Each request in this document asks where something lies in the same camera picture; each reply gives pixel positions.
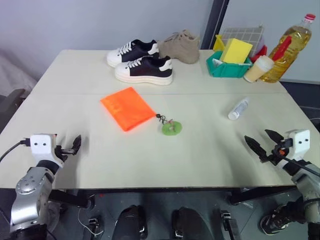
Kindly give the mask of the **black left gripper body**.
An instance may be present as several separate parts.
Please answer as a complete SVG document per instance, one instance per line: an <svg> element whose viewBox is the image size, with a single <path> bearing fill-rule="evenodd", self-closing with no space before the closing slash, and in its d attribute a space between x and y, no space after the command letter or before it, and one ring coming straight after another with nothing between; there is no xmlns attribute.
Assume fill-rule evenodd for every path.
<svg viewBox="0 0 320 240"><path fill-rule="evenodd" d="M63 149L61 145L57 145L54 153L58 159L65 162L68 159L68 155L75 155L75 150L73 148Z"/></svg>

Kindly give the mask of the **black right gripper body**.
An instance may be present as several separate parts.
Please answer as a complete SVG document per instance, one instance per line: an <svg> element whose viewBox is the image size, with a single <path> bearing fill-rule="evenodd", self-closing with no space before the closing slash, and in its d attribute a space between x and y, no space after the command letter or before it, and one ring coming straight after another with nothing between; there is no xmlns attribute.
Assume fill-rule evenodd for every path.
<svg viewBox="0 0 320 240"><path fill-rule="evenodd" d="M279 138L274 140L276 145L271 151L271 154L266 157L266 162L272 163L274 166L279 166L280 162L284 160L285 164L287 163L286 158L289 154L290 148L293 146L292 138Z"/></svg>

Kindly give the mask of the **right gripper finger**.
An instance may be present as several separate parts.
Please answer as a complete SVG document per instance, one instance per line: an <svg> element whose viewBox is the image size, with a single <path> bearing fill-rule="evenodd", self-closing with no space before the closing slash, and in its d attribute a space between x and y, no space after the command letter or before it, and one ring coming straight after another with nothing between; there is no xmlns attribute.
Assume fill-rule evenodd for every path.
<svg viewBox="0 0 320 240"><path fill-rule="evenodd" d="M278 132L274 130L265 129L264 131L267 133L268 137L277 145L281 144L285 140L282 135L280 135Z"/></svg>
<svg viewBox="0 0 320 240"><path fill-rule="evenodd" d="M249 146L249 148L256 154L258 155L260 161L262 163L266 163L268 161L268 156L266 151L261 147L261 145L253 138L245 135L244 140Z"/></svg>

